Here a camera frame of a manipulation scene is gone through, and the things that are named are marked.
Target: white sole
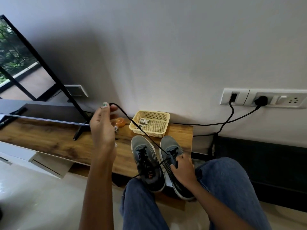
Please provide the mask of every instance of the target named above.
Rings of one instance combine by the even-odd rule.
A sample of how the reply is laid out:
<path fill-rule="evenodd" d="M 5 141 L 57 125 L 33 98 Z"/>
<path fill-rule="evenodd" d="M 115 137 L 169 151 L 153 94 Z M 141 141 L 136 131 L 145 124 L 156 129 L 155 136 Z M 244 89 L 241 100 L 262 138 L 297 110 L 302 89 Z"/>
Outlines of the white sole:
<path fill-rule="evenodd" d="M 159 163 L 159 160 L 158 160 L 158 158 L 157 158 L 156 150 L 155 150 L 154 146 L 152 145 L 151 142 L 149 142 L 148 139 L 146 139 L 146 140 L 148 141 L 148 143 L 150 144 L 150 146 L 153 148 L 155 160 Z M 163 187 L 162 187 L 160 190 L 158 190 L 158 191 L 150 191 L 150 192 L 152 192 L 152 193 L 158 193 L 158 192 L 163 191 L 163 189 L 164 189 L 165 186 L 166 186 L 166 176 L 165 176 L 164 173 L 163 173 L 163 176 L 164 176 L 164 185 L 163 185 Z"/>
<path fill-rule="evenodd" d="M 161 161 L 163 161 L 162 160 L 162 153 L 161 153 L 161 149 L 159 149 L 159 155 L 160 155 L 160 160 Z M 175 186 L 174 186 L 174 183 L 173 183 L 173 181 L 172 181 L 172 179 L 171 179 L 171 177 L 169 177 L 169 179 L 171 180 L 171 183 L 172 183 L 172 186 L 173 186 L 173 189 L 174 189 L 174 191 L 175 191 L 175 193 L 176 193 L 176 195 L 179 197 L 179 198 L 181 198 L 182 200 L 185 200 L 185 201 L 192 201 L 192 200 L 194 200 L 195 199 L 195 197 L 192 197 L 192 198 L 186 198 L 186 197 L 183 197 L 181 194 L 179 194 L 179 192 L 177 191 L 177 189 L 175 188 Z"/>

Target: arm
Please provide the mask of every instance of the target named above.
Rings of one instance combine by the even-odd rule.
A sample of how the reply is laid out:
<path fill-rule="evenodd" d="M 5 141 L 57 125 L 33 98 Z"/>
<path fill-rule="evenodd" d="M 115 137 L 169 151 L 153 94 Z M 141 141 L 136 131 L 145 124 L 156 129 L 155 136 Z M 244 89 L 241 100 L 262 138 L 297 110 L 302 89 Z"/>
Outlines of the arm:
<path fill-rule="evenodd" d="M 94 143 L 91 168 L 84 195 L 79 230 L 114 229 L 112 166 L 116 157 L 115 133 L 110 111 L 117 107 L 104 103 L 93 115 L 90 127 Z"/>
<path fill-rule="evenodd" d="M 178 168 L 171 165 L 175 177 L 196 197 L 217 229 L 254 229 L 200 185 L 189 155 L 180 155 L 176 160 Z"/>

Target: wooden surface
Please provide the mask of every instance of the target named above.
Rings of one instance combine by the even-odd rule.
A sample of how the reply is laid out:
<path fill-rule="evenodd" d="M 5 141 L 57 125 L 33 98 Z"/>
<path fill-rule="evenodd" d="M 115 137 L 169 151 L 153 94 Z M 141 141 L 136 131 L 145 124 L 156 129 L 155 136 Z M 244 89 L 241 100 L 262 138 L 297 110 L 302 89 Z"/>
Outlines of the wooden surface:
<path fill-rule="evenodd" d="M 0 130 L 0 141 L 90 165 L 93 151 L 91 133 L 84 132 L 74 141 L 72 138 L 78 127 L 72 124 L 18 118 Z M 118 146 L 113 165 L 114 173 L 128 177 L 138 174 L 130 145 L 135 135 L 137 134 L 129 129 L 128 123 L 119 129 L 116 135 Z M 170 123 L 165 135 L 174 137 L 184 152 L 191 153 L 193 126 Z M 156 137 L 152 139 L 156 143 L 160 143 L 161 140 Z"/>
<path fill-rule="evenodd" d="M 90 166 L 86 166 L 86 165 L 82 165 L 78 163 L 74 163 L 73 166 L 69 170 L 70 173 L 78 174 L 86 178 L 88 177 L 89 171 L 90 171 Z M 162 203 L 164 205 L 167 205 L 167 206 L 170 206 L 170 207 L 182 210 L 182 211 L 185 210 L 184 200 L 179 199 L 179 198 L 169 197 L 163 192 L 155 193 L 155 199 L 156 199 L 156 202 L 158 203 Z"/>

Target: hand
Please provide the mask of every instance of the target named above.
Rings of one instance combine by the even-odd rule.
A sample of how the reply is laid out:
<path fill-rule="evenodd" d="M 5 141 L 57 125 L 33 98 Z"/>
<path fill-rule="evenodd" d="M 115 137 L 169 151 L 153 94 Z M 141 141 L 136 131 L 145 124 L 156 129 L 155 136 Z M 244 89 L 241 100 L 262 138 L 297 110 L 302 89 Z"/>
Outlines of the hand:
<path fill-rule="evenodd" d="M 110 112 L 116 111 L 117 109 L 117 106 L 112 105 L 110 107 L 107 102 L 104 102 L 102 107 L 95 111 L 90 121 L 95 148 L 94 157 L 96 158 L 105 158 L 105 156 L 115 151 L 115 132 L 110 120 L 117 118 L 118 115 L 110 115 Z"/>
<path fill-rule="evenodd" d="M 171 170 L 177 180 L 187 189 L 190 189 L 191 186 L 198 183 L 192 159 L 187 153 L 184 153 L 177 156 L 176 161 L 178 161 L 178 168 L 176 169 L 174 165 L 171 165 Z"/>

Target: gray sneaker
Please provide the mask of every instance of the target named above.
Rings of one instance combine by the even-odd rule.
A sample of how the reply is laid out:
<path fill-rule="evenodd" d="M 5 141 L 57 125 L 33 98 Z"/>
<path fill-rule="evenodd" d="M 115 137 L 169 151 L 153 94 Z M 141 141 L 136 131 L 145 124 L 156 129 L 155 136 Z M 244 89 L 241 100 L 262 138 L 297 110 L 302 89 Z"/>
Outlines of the gray sneaker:
<path fill-rule="evenodd" d="M 131 150 L 141 180 L 151 192 L 160 192 L 166 185 L 166 178 L 156 156 L 154 146 L 143 136 L 131 140 Z"/>
<path fill-rule="evenodd" d="M 183 200 L 192 201 L 194 200 L 194 195 L 185 188 L 174 176 L 171 165 L 174 165 L 176 168 L 178 167 L 178 162 L 176 161 L 176 157 L 178 155 L 183 154 L 182 148 L 175 141 L 175 139 L 169 135 L 164 136 L 160 142 L 160 147 L 167 152 L 163 152 L 160 149 L 160 159 L 162 161 L 163 166 L 165 167 L 167 173 L 169 174 L 169 178 L 171 179 L 173 188 L 175 193 Z"/>

